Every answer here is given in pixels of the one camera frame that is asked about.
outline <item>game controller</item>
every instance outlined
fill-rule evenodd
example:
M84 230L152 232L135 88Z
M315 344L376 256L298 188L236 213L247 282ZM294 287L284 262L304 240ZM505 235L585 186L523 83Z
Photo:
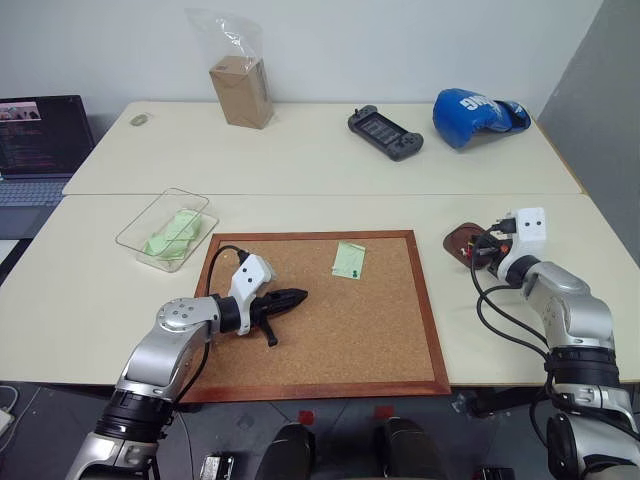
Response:
M387 154L391 160L403 160L417 153L424 139L411 133L378 112L373 105L356 109L347 122L349 129Z

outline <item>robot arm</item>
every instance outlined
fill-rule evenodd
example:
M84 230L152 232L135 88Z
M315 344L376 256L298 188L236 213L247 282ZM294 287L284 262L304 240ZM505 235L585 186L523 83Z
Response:
M178 298L158 310L153 328L129 358L67 480L146 474L150 468L157 477L158 440L164 438L162 429L170 423L174 405L186 393L184 385L194 354L205 347L206 355L218 332L243 335L253 325L265 331L269 346L277 343L267 316L295 307L307 292L285 289L256 297L275 273L261 257L244 257L233 275L228 297Z
M489 271L519 287L544 324L547 395L562 412L547 423L549 470L563 480L639 479L640 437L619 382L611 312L584 281L538 260L545 224L544 210L522 209L492 227L506 239L484 237Z

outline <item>blue boxing glove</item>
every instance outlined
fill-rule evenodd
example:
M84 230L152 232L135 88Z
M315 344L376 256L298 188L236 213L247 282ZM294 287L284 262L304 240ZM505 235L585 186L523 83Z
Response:
M520 132L529 128L531 118L516 102L490 100L469 90L450 88L438 95L433 123L449 145L462 148L478 130Z

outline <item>laptop screen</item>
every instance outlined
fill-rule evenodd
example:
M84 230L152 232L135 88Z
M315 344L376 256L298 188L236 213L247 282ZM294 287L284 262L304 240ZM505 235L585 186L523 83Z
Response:
M0 173L72 175L94 147L77 95L0 99Z

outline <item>gray wall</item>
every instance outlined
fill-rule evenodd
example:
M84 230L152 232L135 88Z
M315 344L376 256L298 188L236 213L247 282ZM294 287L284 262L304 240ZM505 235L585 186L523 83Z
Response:
M639 48L640 2L605 0L539 123L640 265Z

